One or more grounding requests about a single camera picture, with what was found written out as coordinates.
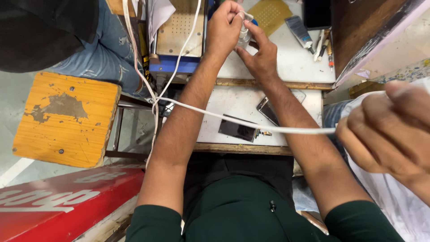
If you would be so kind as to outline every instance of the perforated plate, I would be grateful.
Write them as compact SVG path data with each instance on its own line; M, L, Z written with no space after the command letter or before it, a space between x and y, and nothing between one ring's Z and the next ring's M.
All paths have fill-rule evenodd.
M293 15L288 5L282 0L261 0L248 13L254 16L258 26L267 36L281 27L285 23L285 18Z
M183 56L202 56L203 42L203 9L204 0L200 5L194 33L184 49ZM176 11L158 29L157 54L178 56L182 46L193 27L197 0L170 0Z

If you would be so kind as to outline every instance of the dark green shirt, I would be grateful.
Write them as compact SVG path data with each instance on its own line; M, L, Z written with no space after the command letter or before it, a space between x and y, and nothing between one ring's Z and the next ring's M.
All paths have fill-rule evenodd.
M276 204L274 212L270 201ZM353 201L332 209L325 219L327 236L291 209L270 185L239 175L206 187L186 213L181 235L178 212L155 205L138 206L126 241L403 241L372 202Z

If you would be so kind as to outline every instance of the blue jeans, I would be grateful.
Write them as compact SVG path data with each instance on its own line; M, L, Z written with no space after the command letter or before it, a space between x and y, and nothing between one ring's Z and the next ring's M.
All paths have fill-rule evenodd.
M98 25L93 43L81 40L85 50L75 53L51 69L75 77L109 81L136 96L140 77L134 68L133 49L118 16L99 0Z

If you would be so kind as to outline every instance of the white wire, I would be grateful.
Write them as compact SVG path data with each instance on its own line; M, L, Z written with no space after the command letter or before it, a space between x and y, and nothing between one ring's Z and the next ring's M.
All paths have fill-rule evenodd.
M170 83L172 82L173 78L175 77L176 72L178 70L179 61L181 59L182 53L183 53L183 51L185 49L185 46L187 45L188 41L190 40L191 36L194 33L194 29L195 29L196 23L197 23L197 17L198 17L199 10L200 10L200 2L201 2L201 0L198 0L196 14L194 16L193 27L191 29L190 35L188 36L187 40L185 41L185 43L182 46L182 49L181 49L181 51L179 53L178 60L176 62L175 71L173 72L173 74L172 74L170 80L168 81L166 87L164 88L164 90L160 94L160 97L156 97L155 94L154 94L154 92L152 91L152 88L149 85L148 81L146 80L146 78L143 76L143 74L138 69L138 66L137 66L137 63L138 63L138 60L137 60L137 44L136 44L136 40L134 38L133 29L131 27L130 16L129 16L128 0L123 0L124 17L125 17L125 20L126 20L127 30L129 32L129 35L130 35L130 39L131 39L132 47L133 47L133 54L134 54L134 57L135 57L135 61L134 61L134 63L135 63L135 69L136 69L137 73L139 74L139 76L142 78L143 82L145 82L145 85L146 85L146 87L147 87L147 89L148 89L148 91L149 91L149 93L150 93L150 95L152 97L153 102L154 102L153 103L152 111L153 111L154 116L155 116L154 117L154 119L155 119L155 131L154 131L154 136L152 138L151 152L150 152L150 154L148 156L148 160L147 160L147 164L146 165L148 165L149 160L151 158L152 151L154 149L154 142L155 142L155 137L156 137L157 128L158 128L158 100L170 101L170 102L172 102L174 104L183 106L185 108L192 109L192 110L197 111L197 112L201 112L203 114L208 114L208 115L211 115L211 116L214 116L214 117L218 117L218 118L221 118L221 119L233 122L233 123L241 124L241 125L244 125L244 126L255 128L255 129L264 129L264 130L270 130L270 131L279 132L279 133L296 133L296 134L331 134L331 133L335 132L336 128L294 128L294 127L274 127L274 126L265 126L265 125L260 125L260 124L254 124L254 123L242 121L242 120L235 119L235 118L230 118L230 117L227 117L227 116L223 116L223 115L219 115L219 114L214 114L214 113L208 112L206 110L202 110L202 109L199 109L199 108L187 105L187 104L183 104L183 103L175 101L173 99L162 97L163 94L165 93L165 91L167 90L167 87L170 85Z
M278 133L301 133L301 134L330 134L330 133L334 133L336 131L336 128L323 128L323 129L322 128L292 128L292 127L275 127L275 126L266 126L266 125L261 125L261 124L254 124L251 122L242 121L239 119L230 118L227 116L211 113L211 112L208 112L208 111L203 110L203 109L199 109L199 108L187 105L187 104L183 104L181 102L175 101L175 100L170 99L170 98L157 97L157 99L169 101L169 102L172 102L174 104L178 104L179 106L189 108L189 109L192 109L192 110L197 111L197 112L208 114L208 115L211 115L211 116L214 116L217 118L221 118L221 119L224 119L224 120L236 123L236 124L248 126L248 127L254 128L254 129L263 129L263 130L269 130L269 131L278 132Z
M154 92L152 91L151 86L149 85L149 83L146 80L146 78L139 71L138 66L137 66L137 63L138 63L138 60L137 60L137 44L136 44L136 40L134 38L133 28L132 28L132 25L131 25L131 22L130 22L128 0L123 0L123 10L124 10L124 18L126 20L126 25L127 25L128 33L130 35L130 39L131 39L131 42L132 42L133 54L134 54L134 58L135 58L135 60L134 60L135 69L136 69L138 75L140 76L140 78L142 78L143 82L145 82L145 85L146 85L146 87L147 87L147 89L148 89L148 91L149 91L149 93L150 93L150 95L152 97L152 100L154 101L154 104L152 106L152 110L154 112L154 108L155 108L155 113L154 113L155 131L154 131L154 135L152 136L151 151L149 152L149 156L148 156L147 163L146 163L146 166L148 166L148 162L149 162L149 160L151 158L152 151L154 150L155 137L157 135L157 129L158 129L158 103L155 102L156 96L155 96Z

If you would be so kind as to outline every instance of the red sign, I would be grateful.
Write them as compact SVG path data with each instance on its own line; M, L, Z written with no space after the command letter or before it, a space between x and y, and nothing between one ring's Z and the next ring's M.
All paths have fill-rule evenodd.
M139 193L144 164L119 164L0 189L0 241L69 242Z

